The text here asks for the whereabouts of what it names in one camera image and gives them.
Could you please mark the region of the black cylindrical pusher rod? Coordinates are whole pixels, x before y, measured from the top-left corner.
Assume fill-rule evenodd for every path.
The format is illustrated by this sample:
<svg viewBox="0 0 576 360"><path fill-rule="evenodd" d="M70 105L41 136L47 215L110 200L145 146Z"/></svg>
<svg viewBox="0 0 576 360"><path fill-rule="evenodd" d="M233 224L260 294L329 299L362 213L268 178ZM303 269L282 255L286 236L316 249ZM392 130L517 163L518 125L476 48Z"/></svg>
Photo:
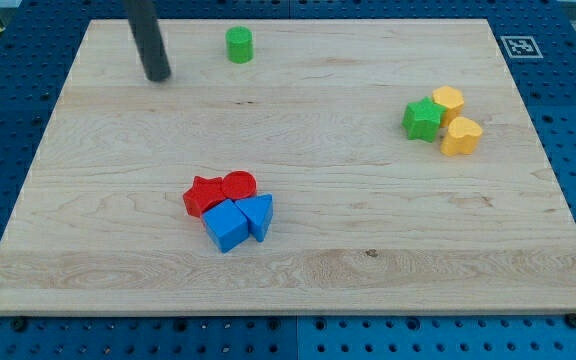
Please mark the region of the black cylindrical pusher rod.
<svg viewBox="0 0 576 360"><path fill-rule="evenodd" d="M152 0L122 1L144 74L149 81L164 82L171 68Z"/></svg>

